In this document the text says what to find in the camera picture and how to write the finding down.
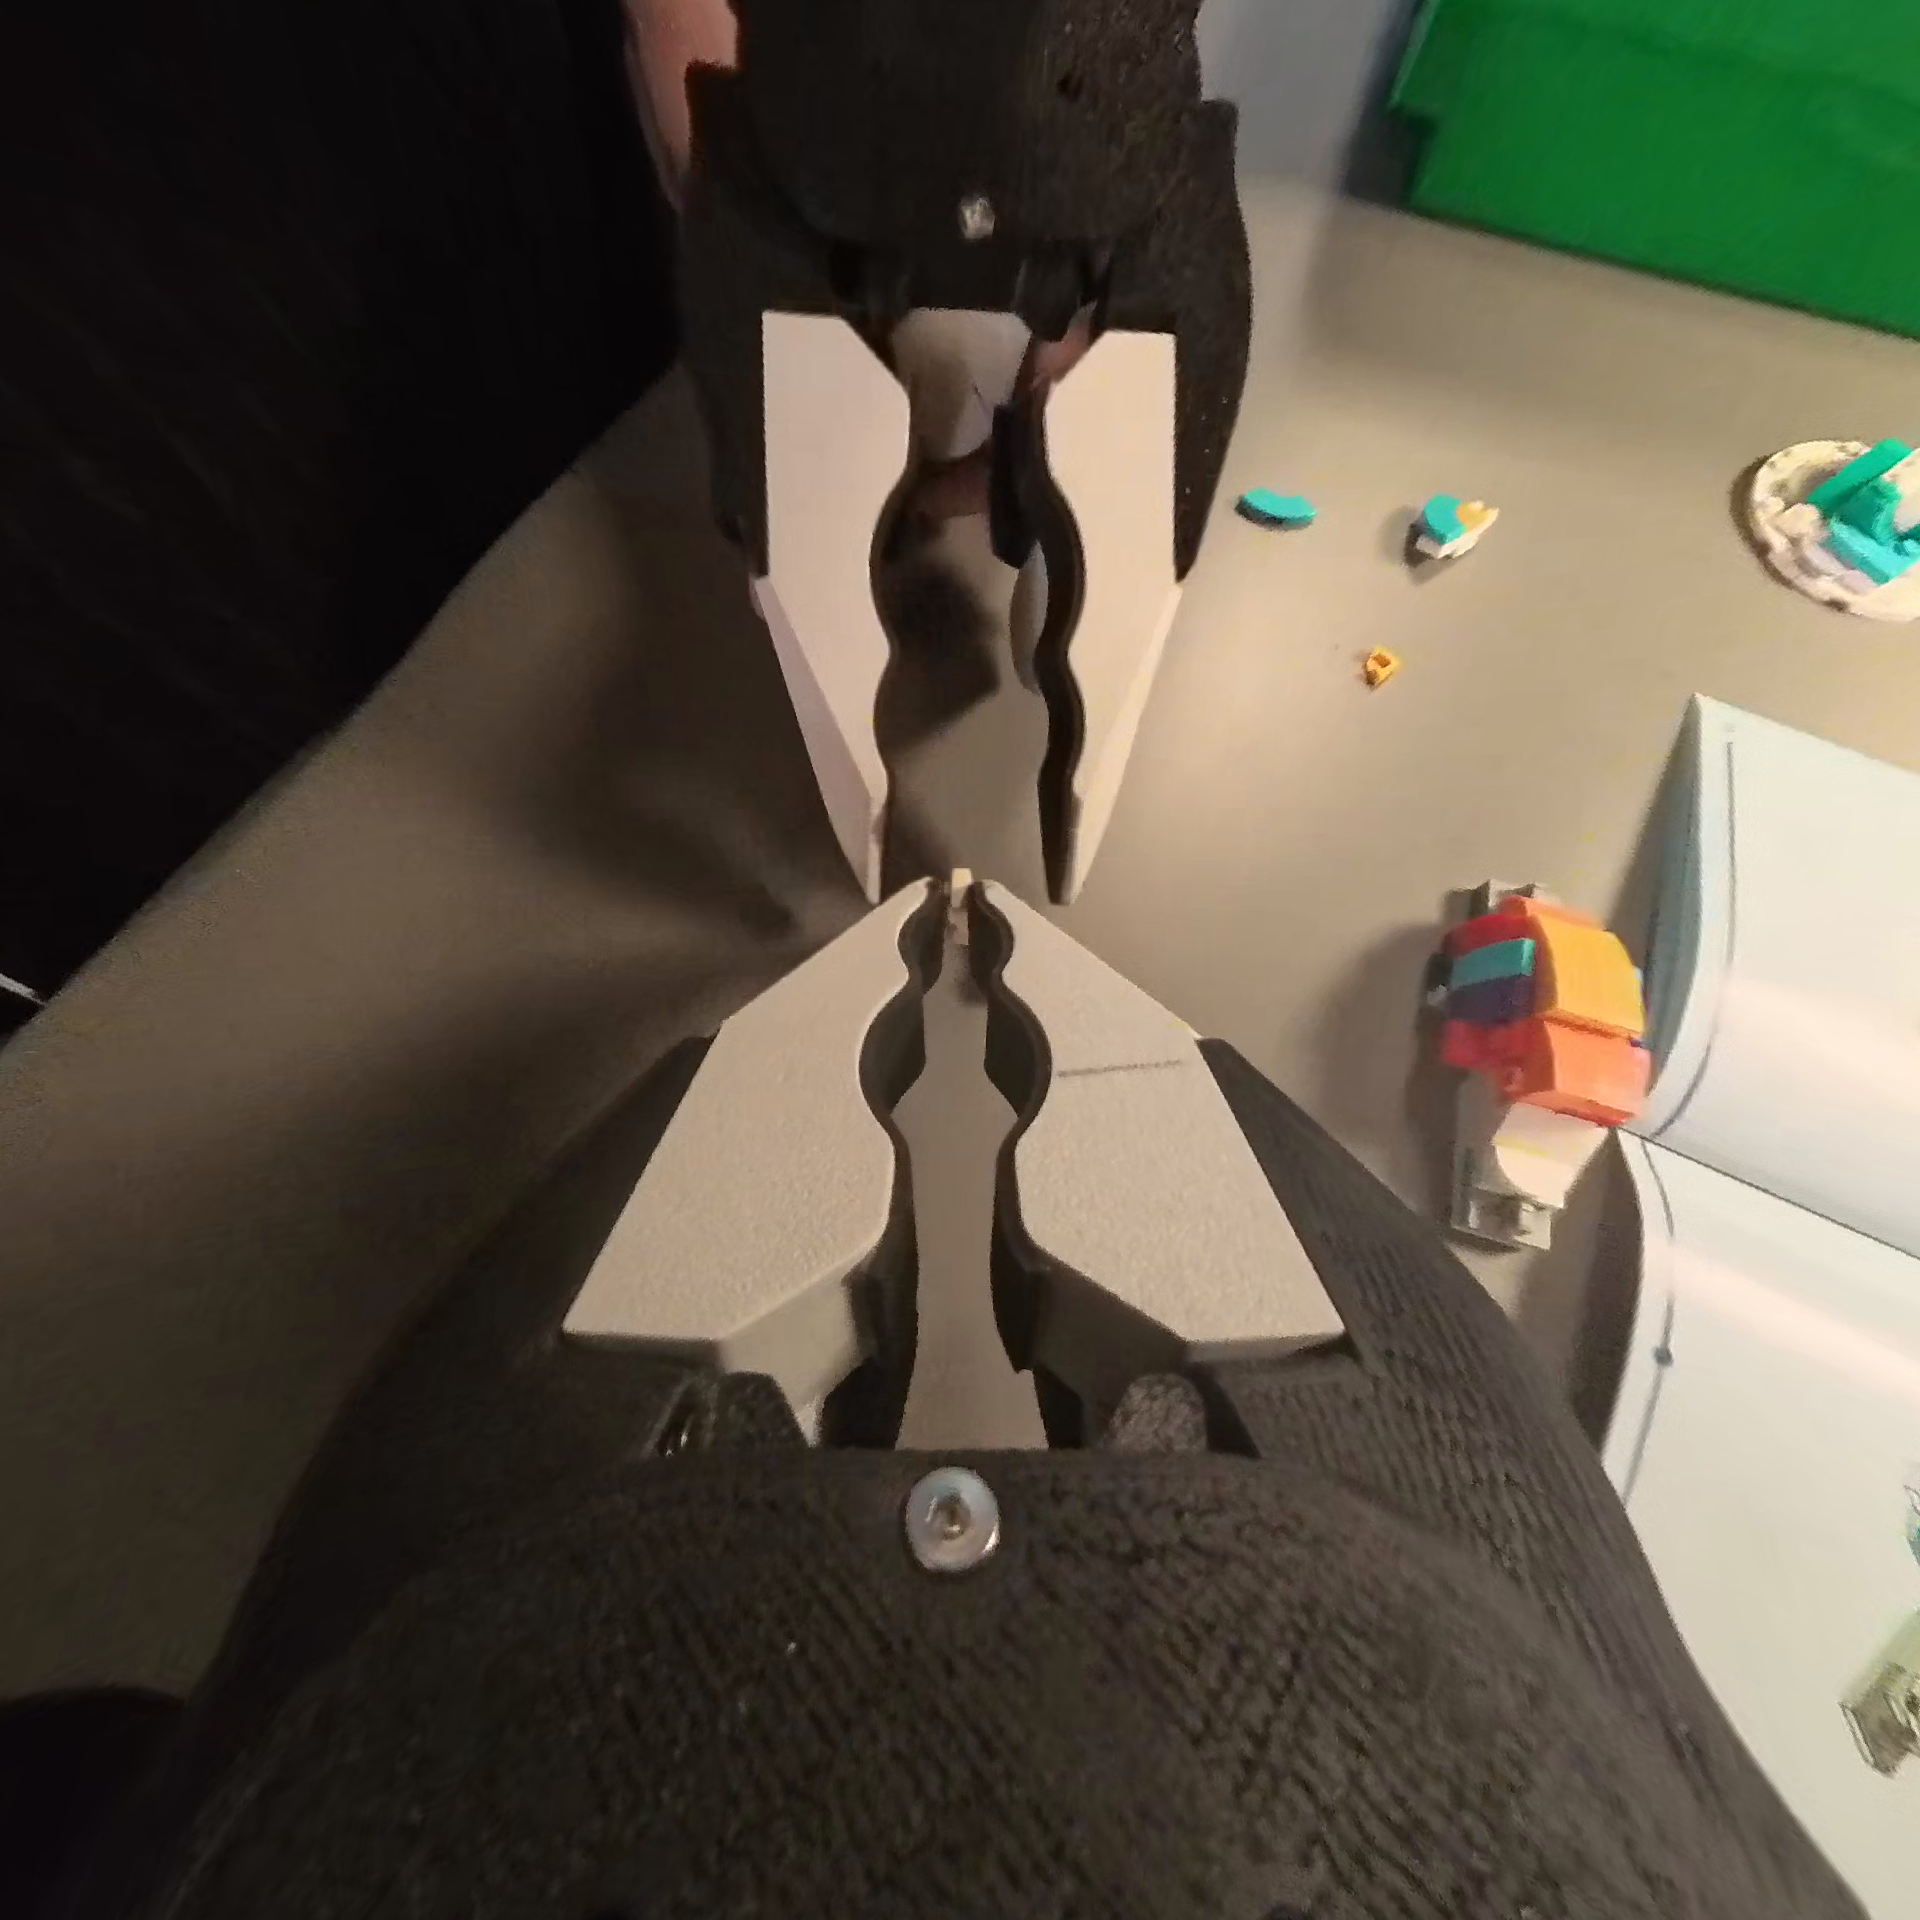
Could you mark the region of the orange and red lego model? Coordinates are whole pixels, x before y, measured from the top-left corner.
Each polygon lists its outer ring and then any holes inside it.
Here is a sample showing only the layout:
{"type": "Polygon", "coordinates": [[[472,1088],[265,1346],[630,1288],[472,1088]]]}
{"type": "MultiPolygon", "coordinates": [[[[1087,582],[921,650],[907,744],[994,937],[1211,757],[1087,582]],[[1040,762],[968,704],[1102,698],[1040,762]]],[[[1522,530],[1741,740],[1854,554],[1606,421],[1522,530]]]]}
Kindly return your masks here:
{"type": "Polygon", "coordinates": [[[1454,1077],[1448,1227],[1542,1250],[1650,1086],[1640,971],[1623,940],[1535,882],[1486,881],[1423,973],[1434,1060],[1454,1077]]]}

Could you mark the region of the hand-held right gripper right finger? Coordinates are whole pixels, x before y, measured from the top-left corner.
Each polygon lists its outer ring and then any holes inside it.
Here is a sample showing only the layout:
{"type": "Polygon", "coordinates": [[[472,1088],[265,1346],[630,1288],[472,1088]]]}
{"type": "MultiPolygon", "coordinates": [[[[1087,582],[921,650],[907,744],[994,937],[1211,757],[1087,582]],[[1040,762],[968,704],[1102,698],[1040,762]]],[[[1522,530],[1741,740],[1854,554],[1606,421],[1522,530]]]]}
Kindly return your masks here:
{"type": "Polygon", "coordinates": [[[967,889],[997,1158],[992,1296],[1023,1373],[1170,1373],[1342,1339],[1199,1038],[1005,888],[967,889]]]}

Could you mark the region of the open instruction booklet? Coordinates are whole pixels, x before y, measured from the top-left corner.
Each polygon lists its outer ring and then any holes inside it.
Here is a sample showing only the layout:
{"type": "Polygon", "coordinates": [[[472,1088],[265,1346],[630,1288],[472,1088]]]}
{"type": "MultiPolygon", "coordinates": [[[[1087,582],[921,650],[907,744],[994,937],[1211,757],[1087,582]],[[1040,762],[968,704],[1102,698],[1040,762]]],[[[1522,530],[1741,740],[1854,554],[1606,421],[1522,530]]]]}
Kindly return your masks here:
{"type": "Polygon", "coordinates": [[[1693,699],[1601,1440],[1665,1609],[1870,1916],[1918,1913],[1918,781],[1693,699]]]}

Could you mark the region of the person's left hand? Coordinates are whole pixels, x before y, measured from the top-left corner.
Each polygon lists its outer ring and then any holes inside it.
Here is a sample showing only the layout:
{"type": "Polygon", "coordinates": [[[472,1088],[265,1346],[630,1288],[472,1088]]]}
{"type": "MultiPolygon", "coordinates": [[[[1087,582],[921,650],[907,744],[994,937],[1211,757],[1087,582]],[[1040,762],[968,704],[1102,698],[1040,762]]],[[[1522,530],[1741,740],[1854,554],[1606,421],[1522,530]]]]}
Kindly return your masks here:
{"type": "Polygon", "coordinates": [[[623,57],[646,148],[678,206],[690,170],[687,78],[735,62],[730,3],[622,3],[623,57]]]}

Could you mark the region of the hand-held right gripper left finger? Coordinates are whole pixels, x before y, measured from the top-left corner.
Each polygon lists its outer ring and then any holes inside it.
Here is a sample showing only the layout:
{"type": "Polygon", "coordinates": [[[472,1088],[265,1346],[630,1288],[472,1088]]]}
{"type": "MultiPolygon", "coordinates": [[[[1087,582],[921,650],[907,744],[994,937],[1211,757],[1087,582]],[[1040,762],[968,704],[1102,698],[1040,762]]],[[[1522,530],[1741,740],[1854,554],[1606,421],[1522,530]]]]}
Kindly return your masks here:
{"type": "Polygon", "coordinates": [[[919,881],[744,1002],[586,1269],[562,1331],[725,1373],[851,1373],[856,1281],[895,1213],[897,1093],[865,1046],[921,1014],[943,888],[919,881]]]}

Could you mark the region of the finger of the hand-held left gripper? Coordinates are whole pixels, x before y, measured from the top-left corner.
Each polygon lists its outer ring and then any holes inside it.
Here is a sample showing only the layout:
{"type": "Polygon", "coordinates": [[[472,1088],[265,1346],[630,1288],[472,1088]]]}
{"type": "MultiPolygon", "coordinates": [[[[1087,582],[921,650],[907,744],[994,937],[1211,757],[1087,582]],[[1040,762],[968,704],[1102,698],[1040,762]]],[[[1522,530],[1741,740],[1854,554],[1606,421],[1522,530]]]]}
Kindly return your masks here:
{"type": "Polygon", "coordinates": [[[760,317],[765,563],[752,576],[806,762],[851,877],[881,888],[889,774],[877,744],[894,644],[873,554],[907,469],[907,393],[839,317],[760,317]]]}
{"type": "Polygon", "coordinates": [[[1015,664],[1046,709],[1046,897],[1082,892],[1184,595],[1174,556],[1176,345],[1110,330],[994,419],[994,541],[1017,566],[1015,664]]]}

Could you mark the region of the round white lego base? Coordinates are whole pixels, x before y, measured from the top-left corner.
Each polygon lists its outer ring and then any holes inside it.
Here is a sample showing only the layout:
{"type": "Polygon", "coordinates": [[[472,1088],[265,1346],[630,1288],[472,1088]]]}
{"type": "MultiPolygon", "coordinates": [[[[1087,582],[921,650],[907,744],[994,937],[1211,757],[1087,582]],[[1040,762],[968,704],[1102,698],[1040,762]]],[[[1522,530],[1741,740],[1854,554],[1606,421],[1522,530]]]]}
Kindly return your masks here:
{"type": "Polygon", "coordinates": [[[1904,440],[1790,443],[1751,470],[1741,518],[1771,576],[1806,600],[1918,619],[1918,451],[1904,440]]]}

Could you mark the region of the green plastic bin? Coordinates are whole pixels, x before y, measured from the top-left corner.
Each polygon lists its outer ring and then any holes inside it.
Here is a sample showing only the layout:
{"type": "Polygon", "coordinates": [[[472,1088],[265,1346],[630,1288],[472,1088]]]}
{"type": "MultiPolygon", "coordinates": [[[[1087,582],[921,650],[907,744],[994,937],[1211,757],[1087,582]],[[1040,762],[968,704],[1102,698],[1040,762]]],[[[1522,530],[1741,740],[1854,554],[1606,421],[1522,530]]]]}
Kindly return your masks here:
{"type": "Polygon", "coordinates": [[[1915,3],[1430,3],[1407,206],[1918,333],[1915,3]]]}

